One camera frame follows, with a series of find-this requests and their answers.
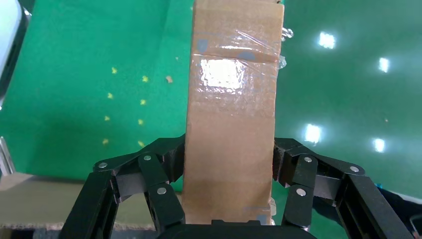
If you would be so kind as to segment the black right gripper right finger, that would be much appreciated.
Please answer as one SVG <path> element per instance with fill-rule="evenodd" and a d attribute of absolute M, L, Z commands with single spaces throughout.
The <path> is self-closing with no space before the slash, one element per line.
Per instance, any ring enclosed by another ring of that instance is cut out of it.
<path fill-rule="evenodd" d="M 353 163 L 319 155 L 292 138 L 276 138 L 273 178 L 288 188 L 282 225 L 311 238 L 313 201 L 335 208 L 350 239 L 411 239 L 365 170 Z"/>

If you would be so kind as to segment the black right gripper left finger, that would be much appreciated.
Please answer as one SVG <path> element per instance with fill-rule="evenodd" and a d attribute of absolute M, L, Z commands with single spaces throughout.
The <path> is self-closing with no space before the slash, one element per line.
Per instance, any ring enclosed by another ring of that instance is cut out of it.
<path fill-rule="evenodd" d="M 61 239 L 109 239 L 119 205 L 143 194 L 160 239 L 185 224 L 185 213 L 166 169 L 183 152 L 184 137 L 159 138 L 138 152 L 101 160 L 88 175 L 59 234 Z"/>

